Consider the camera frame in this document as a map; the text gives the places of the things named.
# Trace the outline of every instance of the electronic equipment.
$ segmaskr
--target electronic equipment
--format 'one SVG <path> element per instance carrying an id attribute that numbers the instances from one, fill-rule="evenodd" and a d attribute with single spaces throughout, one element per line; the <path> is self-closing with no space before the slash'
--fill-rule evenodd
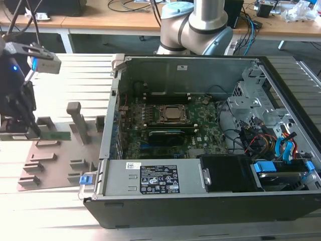
<path id="1" fill-rule="evenodd" d="M 294 220 L 321 208 L 321 133 L 267 58 L 117 54 L 112 66 L 112 124 L 79 192 L 102 227 Z"/>
<path id="2" fill-rule="evenodd" d="M 40 0 L 29 0 L 32 8 L 38 5 Z M 19 0 L 4 0 L 6 7 L 11 14 L 14 14 Z M 81 16 L 85 10 L 87 0 L 43 0 L 39 5 L 37 12 L 47 13 L 48 15 L 64 15 L 70 17 Z M 25 14 L 27 7 L 26 4 L 22 4 L 19 8 L 19 14 Z"/>
<path id="3" fill-rule="evenodd" d="M 229 16 L 227 26 L 232 29 L 236 28 L 244 0 L 225 0 L 224 10 Z"/>

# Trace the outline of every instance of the floor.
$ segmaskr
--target floor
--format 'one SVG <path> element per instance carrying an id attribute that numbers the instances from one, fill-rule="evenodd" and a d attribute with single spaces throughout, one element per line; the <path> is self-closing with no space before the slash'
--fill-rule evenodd
<path id="1" fill-rule="evenodd" d="M 55 53 L 64 53 L 63 44 L 57 34 L 40 34 L 42 44 Z M 119 35 L 73 35 L 73 42 L 77 53 L 126 53 L 126 54 L 153 54 L 159 46 L 159 37 L 146 36 L 141 41 L 138 36 L 119 36 Z M 18 39 L 22 43 L 31 43 L 35 40 L 34 33 L 26 33 Z M 303 60 L 314 73 L 321 70 L 321 44 L 317 50 L 308 42 L 288 42 L 285 49 L 278 50 L 279 41 L 256 40 L 248 55 L 253 56 L 295 56 Z M 24 72 L 28 67 L 24 58 L 20 58 Z"/>

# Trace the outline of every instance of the blue tab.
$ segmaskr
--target blue tab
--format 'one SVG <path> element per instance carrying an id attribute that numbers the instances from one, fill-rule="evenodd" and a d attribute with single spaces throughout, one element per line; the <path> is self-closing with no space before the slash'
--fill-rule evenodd
<path id="1" fill-rule="evenodd" d="M 306 165 L 306 167 L 309 169 L 309 171 L 312 171 L 312 170 L 315 169 L 312 161 L 307 161 L 305 165 Z"/>
<path id="2" fill-rule="evenodd" d="M 290 161 L 290 154 L 291 154 L 291 149 L 293 147 L 293 143 L 292 142 L 286 142 L 286 147 L 285 150 L 283 152 L 283 160 L 287 163 L 287 164 L 291 164 Z"/>
<path id="3" fill-rule="evenodd" d="M 260 161 L 254 164 L 256 172 L 276 172 L 276 168 L 272 161 Z"/>
<path id="4" fill-rule="evenodd" d="M 79 184 L 80 185 L 92 185 L 92 177 L 87 176 L 87 175 L 81 176 L 81 178 L 79 180 Z"/>

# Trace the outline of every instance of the gray robot arm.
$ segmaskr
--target gray robot arm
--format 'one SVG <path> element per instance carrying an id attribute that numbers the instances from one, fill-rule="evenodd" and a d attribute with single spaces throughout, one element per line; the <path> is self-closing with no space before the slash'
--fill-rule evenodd
<path id="1" fill-rule="evenodd" d="M 157 54 L 223 55 L 233 30 L 227 27 L 224 0 L 195 0 L 167 4 L 162 10 Z"/>

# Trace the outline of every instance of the blue cable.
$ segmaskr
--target blue cable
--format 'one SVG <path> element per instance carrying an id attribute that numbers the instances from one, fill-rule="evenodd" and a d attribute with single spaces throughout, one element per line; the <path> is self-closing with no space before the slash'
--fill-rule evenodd
<path id="1" fill-rule="evenodd" d="M 249 49 L 250 49 L 250 47 L 251 47 L 251 45 L 252 45 L 253 35 L 254 35 L 254 25 L 253 25 L 253 22 L 252 22 L 252 20 L 250 20 L 250 19 L 247 19 L 247 20 L 250 21 L 250 23 L 251 23 L 251 26 L 252 26 L 252 34 L 251 34 L 250 43 L 249 43 L 249 45 L 247 46 L 247 49 L 246 49 L 245 52 L 244 52 L 244 56 L 247 54 L 247 52 L 249 51 Z"/>

